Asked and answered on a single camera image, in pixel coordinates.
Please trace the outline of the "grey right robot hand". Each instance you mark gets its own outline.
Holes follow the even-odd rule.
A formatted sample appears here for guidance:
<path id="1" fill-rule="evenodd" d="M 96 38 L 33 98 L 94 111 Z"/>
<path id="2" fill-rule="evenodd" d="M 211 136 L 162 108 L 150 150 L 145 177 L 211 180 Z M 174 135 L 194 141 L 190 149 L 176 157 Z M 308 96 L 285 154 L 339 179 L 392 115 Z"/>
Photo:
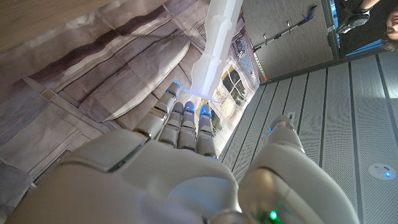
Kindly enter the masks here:
<path id="1" fill-rule="evenodd" d="M 341 187 L 308 158 L 289 117 L 240 181 L 215 153 L 209 106 L 195 121 L 173 82 L 132 131 L 60 159 L 7 223 L 357 223 Z"/>

